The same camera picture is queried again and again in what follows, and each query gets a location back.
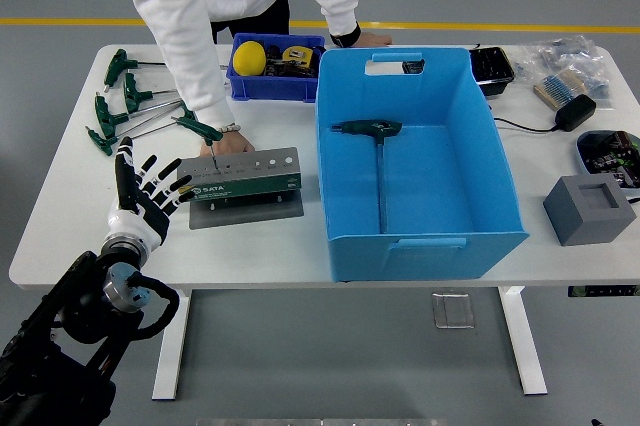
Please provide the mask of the person's right hand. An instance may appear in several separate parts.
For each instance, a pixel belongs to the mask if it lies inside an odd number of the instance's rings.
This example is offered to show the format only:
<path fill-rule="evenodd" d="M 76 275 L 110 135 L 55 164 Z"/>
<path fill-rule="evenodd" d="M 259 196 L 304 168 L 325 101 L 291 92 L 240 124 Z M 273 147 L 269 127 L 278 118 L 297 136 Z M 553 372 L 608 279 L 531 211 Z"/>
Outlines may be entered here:
<path fill-rule="evenodd" d="M 202 144 L 200 156 L 229 155 L 254 152 L 254 146 L 241 134 L 240 131 L 224 133 L 219 141 L 214 141 L 211 146 Z"/>

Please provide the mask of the person's left hand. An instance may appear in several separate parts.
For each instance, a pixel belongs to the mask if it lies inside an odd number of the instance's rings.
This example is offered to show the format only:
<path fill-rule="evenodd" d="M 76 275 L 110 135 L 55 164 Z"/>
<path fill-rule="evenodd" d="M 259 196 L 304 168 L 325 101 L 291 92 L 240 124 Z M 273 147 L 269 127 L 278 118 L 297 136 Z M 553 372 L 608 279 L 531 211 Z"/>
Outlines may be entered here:
<path fill-rule="evenodd" d="M 354 47 L 358 48 L 377 48 L 386 47 L 393 44 L 389 35 L 379 35 L 371 32 L 362 32 L 358 40 L 354 43 Z"/>

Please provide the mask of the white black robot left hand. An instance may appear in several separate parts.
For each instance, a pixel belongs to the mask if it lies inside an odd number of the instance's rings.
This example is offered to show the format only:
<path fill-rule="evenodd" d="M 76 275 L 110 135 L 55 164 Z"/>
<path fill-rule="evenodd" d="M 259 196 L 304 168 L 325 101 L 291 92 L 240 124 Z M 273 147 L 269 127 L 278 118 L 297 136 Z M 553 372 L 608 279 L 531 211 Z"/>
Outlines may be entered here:
<path fill-rule="evenodd" d="M 130 240 L 142 254 L 150 254 L 167 237 L 170 216 L 178 207 L 194 197 L 187 187 L 192 180 L 184 175 L 170 182 L 181 159 L 175 159 L 147 178 L 157 157 L 152 155 L 141 166 L 134 166 L 134 143 L 126 136 L 120 142 L 115 156 L 116 198 L 108 214 L 108 240 Z"/>

